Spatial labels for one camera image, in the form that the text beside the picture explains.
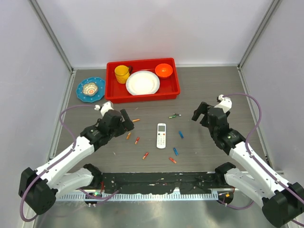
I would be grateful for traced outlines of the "white remote control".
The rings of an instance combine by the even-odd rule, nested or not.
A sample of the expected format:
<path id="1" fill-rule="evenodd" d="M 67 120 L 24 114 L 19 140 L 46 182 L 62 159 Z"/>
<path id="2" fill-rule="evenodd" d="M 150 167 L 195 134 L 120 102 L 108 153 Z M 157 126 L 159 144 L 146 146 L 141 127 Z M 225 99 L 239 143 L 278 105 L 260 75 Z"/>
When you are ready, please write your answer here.
<path id="1" fill-rule="evenodd" d="M 166 147 L 166 124 L 165 123 L 157 124 L 156 147 L 158 149 L 164 149 Z"/>

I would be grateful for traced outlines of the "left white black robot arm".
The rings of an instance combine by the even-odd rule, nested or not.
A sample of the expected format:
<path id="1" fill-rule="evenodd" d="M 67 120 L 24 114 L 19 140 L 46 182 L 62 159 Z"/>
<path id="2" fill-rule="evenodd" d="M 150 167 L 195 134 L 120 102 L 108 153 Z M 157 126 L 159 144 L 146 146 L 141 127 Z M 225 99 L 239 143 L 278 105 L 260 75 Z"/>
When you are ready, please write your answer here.
<path id="1" fill-rule="evenodd" d="M 102 173 L 92 164 L 86 164 L 71 174 L 67 172 L 112 138 L 133 130 L 134 124 L 125 109 L 114 110 L 110 102 L 95 105 L 95 109 L 101 113 L 101 118 L 86 127 L 78 137 L 73 137 L 73 143 L 68 148 L 35 170 L 28 167 L 21 173 L 19 213 L 24 222 L 33 221 L 24 216 L 24 204 L 38 216 L 46 213 L 56 199 L 73 190 L 86 186 L 95 190 L 100 186 Z"/>

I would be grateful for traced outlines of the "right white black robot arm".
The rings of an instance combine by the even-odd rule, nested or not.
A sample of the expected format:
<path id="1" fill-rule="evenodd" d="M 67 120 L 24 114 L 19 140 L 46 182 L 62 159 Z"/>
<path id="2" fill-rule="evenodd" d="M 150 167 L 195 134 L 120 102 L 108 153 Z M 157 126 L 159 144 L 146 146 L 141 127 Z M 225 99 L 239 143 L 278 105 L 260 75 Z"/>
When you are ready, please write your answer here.
<path id="1" fill-rule="evenodd" d="M 211 106 L 202 102 L 194 111 L 192 120 L 203 115 L 200 124 L 207 127 L 216 146 L 247 170 L 248 175 L 226 162 L 215 169 L 214 181 L 224 188 L 233 186 L 251 198 L 265 218 L 279 228 L 304 212 L 304 189 L 299 183 L 291 184 L 265 163 L 246 144 L 245 138 L 230 128 L 228 116 L 232 102 L 223 99 Z"/>

